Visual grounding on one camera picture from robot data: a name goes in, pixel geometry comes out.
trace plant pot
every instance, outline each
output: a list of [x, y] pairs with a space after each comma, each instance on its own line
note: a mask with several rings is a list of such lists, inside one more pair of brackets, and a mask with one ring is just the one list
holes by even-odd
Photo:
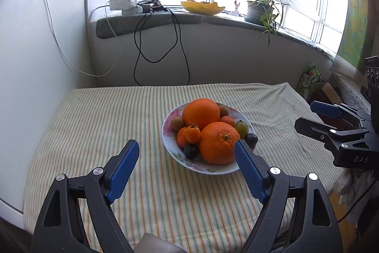
[[265, 9], [269, 10], [270, 6], [265, 4], [256, 4], [257, 2], [248, 0], [248, 13], [246, 14], [245, 21], [263, 26], [260, 17], [264, 15]]

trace silver screw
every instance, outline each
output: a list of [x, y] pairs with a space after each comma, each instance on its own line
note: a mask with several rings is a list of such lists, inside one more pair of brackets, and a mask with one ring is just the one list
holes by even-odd
[[274, 175], [278, 175], [278, 174], [280, 174], [280, 169], [278, 169], [277, 167], [272, 167], [272, 168], [270, 168], [270, 173], [272, 173]]
[[101, 168], [101, 167], [97, 167], [97, 168], [95, 168], [94, 170], [93, 170], [93, 173], [95, 174], [95, 175], [100, 175], [100, 174], [102, 174], [103, 173], [103, 169]]
[[64, 174], [58, 174], [58, 175], [56, 175], [55, 179], [56, 179], [57, 181], [61, 181], [61, 180], [63, 180], [63, 179], [64, 179]]
[[318, 179], [318, 177], [317, 177], [317, 175], [315, 173], [310, 173], [308, 176], [312, 180], [317, 180]]

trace wooden floor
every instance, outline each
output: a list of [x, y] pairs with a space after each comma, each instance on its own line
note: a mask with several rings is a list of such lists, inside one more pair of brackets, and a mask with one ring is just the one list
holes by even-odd
[[[333, 193], [331, 196], [329, 196], [329, 199], [332, 203], [337, 220], [342, 218], [346, 213], [346, 207], [345, 205], [339, 204], [340, 196]], [[343, 220], [339, 224], [339, 227], [342, 237], [343, 251], [346, 253], [349, 250], [349, 247], [354, 243], [354, 240], [356, 238], [356, 228], [355, 225], [350, 224], [347, 219]]]

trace plate of fruit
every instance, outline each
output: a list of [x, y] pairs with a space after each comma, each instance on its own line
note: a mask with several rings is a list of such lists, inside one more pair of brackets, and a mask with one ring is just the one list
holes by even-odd
[[207, 98], [173, 109], [164, 120], [162, 138], [175, 161], [206, 175], [237, 171], [236, 141], [245, 139], [252, 149], [258, 142], [253, 126], [242, 113]]

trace orange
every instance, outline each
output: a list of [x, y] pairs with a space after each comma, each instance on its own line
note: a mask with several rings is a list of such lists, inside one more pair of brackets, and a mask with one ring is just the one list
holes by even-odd
[[176, 135], [176, 142], [181, 148], [184, 148], [188, 144], [187, 138], [186, 138], [186, 129], [187, 127], [183, 127], [178, 131], [178, 134]]
[[223, 117], [221, 117], [220, 121], [225, 122], [228, 125], [234, 125], [235, 124], [234, 119], [231, 118], [230, 116], [223, 116]]
[[201, 132], [199, 150], [209, 164], [227, 164], [234, 161], [234, 144], [239, 133], [225, 122], [213, 122]]
[[200, 131], [220, 119], [220, 108], [210, 99], [196, 99], [187, 104], [181, 116], [185, 125], [197, 124]]
[[198, 125], [192, 124], [187, 127], [186, 138], [190, 144], [195, 144], [200, 140], [201, 132]]

